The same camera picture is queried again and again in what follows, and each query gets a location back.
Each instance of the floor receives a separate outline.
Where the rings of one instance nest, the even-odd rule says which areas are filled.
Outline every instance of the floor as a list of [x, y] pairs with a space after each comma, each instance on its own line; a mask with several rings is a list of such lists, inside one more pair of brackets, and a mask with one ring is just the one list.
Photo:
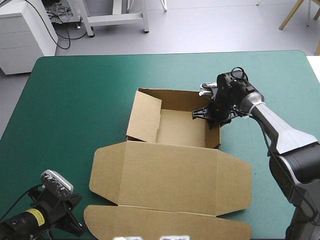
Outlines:
[[[92, 16], [109, 14], [110, 0], [86, 0]], [[118, 55], [201, 52], [300, 50], [314, 55], [320, 39], [320, 21], [307, 23], [307, 1], [286, 28], [279, 25], [295, 0], [167, 0], [164, 12], [160, 0], [148, 0], [150, 32], [143, 25], [95, 27], [95, 37], [71, 42], [56, 55]], [[136, 0], [132, 11], [141, 9]], [[311, 16], [318, 7], [312, 3]], [[72, 38], [82, 35], [69, 25]], [[57, 31], [65, 35], [61, 26]], [[63, 46], [67, 40], [60, 40]], [[29, 74], [4, 75], [0, 70], [0, 138], [26, 84]]]

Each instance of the open cardboard box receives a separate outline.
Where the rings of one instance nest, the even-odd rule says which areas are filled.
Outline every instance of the open cardboard box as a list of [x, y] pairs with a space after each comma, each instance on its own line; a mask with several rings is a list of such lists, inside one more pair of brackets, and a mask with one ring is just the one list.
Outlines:
[[118, 204], [85, 209], [96, 238], [250, 239], [247, 223], [217, 217], [249, 207], [252, 174], [247, 162], [213, 149], [218, 126], [192, 120], [191, 111], [207, 104], [193, 91], [136, 92], [128, 140], [94, 155], [90, 190]]

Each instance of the white object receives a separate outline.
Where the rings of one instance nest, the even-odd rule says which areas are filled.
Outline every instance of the white object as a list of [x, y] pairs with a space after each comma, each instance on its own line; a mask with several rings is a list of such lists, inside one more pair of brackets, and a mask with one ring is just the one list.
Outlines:
[[162, 236], [160, 240], [190, 240], [189, 236]]
[[149, 32], [147, 0], [141, 0], [142, 12], [122, 14], [122, 0], [113, 0], [112, 15], [90, 16], [85, 0], [76, 0], [81, 17], [89, 36], [94, 36], [95, 26], [134, 24], [143, 22], [144, 32]]
[[320, 56], [307, 56], [307, 59], [320, 83]]
[[[58, 36], [40, 0], [29, 0], [41, 14], [53, 39]], [[5, 74], [29, 73], [37, 59], [54, 56], [56, 44], [41, 18], [26, 1], [12, 0], [0, 7], [0, 68]]]
[[118, 236], [118, 237], [114, 237], [113, 240], [144, 240], [142, 237], [140, 236]]
[[[126, 6], [126, 11], [129, 12], [130, 9], [132, 8], [132, 5], [134, 4], [135, 0], [127, 0], [127, 6]], [[160, 0], [161, 5], [163, 7], [163, 10], [166, 12], [168, 11], [167, 7], [167, 0]]]

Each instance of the cardboard box flap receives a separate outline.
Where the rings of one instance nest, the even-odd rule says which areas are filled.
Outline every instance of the cardboard box flap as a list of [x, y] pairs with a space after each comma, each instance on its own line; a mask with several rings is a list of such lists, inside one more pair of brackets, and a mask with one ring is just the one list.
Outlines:
[[217, 156], [216, 215], [247, 209], [252, 196], [250, 164], [223, 151]]
[[192, 240], [249, 240], [252, 234], [244, 222], [126, 206], [89, 205], [84, 210], [84, 220], [99, 240], [129, 236], [159, 240], [170, 235], [187, 235]]
[[162, 100], [162, 109], [188, 111], [208, 106], [208, 100], [198, 91], [139, 88], [139, 92]]
[[136, 91], [126, 135], [155, 143], [160, 123], [160, 99]]
[[94, 153], [89, 188], [114, 203], [119, 202], [126, 142], [99, 148]]
[[90, 189], [119, 205], [160, 211], [216, 216], [243, 209], [251, 202], [250, 166], [220, 153], [139, 141], [103, 147], [94, 156]]

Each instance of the green tabletop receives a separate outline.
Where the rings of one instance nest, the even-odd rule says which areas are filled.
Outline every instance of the green tabletop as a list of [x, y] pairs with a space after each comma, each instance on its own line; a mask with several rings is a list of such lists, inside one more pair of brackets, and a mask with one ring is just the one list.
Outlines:
[[[74, 210], [83, 222], [87, 205], [108, 203], [89, 190], [93, 156], [97, 148], [125, 140], [136, 89], [198, 90], [237, 66], [245, 69], [272, 110], [320, 138], [320, 85], [300, 51], [40, 58], [0, 141], [0, 215], [40, 183], [44, 170], [52, 169], [83, 195]], [[223, 217], [248, 222], [252, 238], [283, 238], [294, 207], [271, 176], [257, 123], [232, 120], [222, 128], [221, 149], [252, 165], [253, 188], [249, 209]], [[26, 197], [12, 213], [26, 209], [29, 202]]]

